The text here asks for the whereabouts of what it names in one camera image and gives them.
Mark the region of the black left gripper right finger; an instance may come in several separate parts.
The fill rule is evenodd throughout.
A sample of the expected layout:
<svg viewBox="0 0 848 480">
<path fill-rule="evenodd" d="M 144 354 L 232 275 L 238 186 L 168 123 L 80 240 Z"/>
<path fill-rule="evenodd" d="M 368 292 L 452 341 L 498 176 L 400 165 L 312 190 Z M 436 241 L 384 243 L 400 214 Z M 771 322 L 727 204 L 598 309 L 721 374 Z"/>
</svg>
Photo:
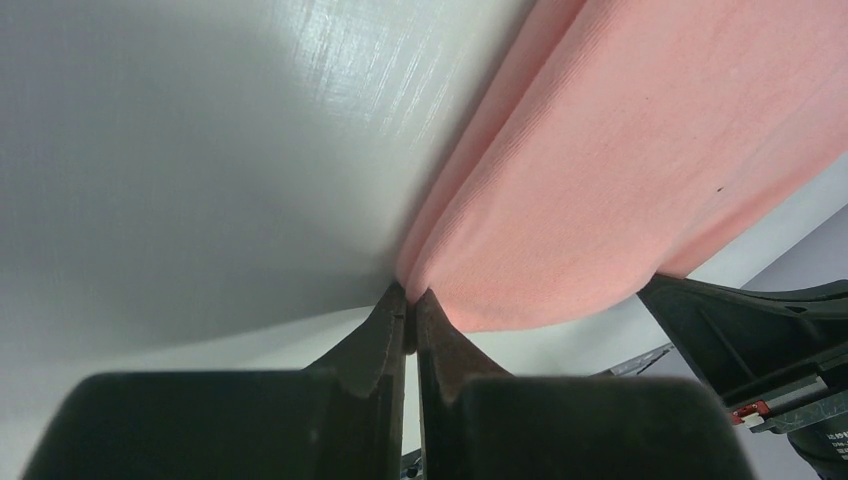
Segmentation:
<svg viewBox="0 0 848 480">
<path fill-rule="evenodd" d="M 712 394 L 678 378 L 515 376 L 415 306 L 430 479 L 749 479 Z"/>
</svg>

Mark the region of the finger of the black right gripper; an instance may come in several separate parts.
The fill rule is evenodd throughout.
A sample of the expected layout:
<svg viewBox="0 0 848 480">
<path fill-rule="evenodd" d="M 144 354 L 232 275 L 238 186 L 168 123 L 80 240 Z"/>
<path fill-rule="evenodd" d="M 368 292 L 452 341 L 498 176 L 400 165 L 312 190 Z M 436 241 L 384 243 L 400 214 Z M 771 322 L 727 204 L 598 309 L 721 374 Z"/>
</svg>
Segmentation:
<svg viewBox="0 0 848 480">
<path fill-rule="evenodd" d="M 846 412 L 846 281 L 757 292 L 656 275 L 637 296 L 734 423 Z"/>
</svg>

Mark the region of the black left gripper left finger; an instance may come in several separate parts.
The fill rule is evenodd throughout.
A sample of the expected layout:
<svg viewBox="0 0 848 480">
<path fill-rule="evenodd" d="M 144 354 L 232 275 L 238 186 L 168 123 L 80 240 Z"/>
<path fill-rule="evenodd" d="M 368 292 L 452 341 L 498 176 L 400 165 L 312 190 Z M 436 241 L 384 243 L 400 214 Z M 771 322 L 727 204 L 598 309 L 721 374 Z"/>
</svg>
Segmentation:
<svg viewBox="0 0 848 480">
<path fill-rule="evenodd" d="M 65 398 L 27 479 L 396 479 L 403 289 L 300 370 L 109 372 Z"/>
</svg>

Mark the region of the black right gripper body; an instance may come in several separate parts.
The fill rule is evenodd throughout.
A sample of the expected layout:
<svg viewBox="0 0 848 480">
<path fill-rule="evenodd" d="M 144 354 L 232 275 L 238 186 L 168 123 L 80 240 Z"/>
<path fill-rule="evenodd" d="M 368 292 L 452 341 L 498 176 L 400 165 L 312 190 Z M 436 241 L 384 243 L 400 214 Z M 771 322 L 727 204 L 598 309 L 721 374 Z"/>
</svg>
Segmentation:
<svg viewBox="0 0 848 480">
<path fill-rule="evenodd" d="M 786 404 L 751 431 L 785 435 L 820 479 L 847 480 L 847 391 Z"/>
</svg>

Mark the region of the pink t shirt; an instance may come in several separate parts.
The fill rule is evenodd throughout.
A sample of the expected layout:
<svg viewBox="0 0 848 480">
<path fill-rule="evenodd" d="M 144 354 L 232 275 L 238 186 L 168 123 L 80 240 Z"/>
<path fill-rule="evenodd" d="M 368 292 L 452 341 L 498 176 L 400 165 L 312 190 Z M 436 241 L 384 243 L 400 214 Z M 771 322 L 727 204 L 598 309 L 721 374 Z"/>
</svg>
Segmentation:
<svg viewBox="0 0 848 480">
<path fill-rule="evenodd" d="M 843 1 L 541 1 L 401 249 L 456 327 L 683 277 L 847 148 Z"/>
</svg>

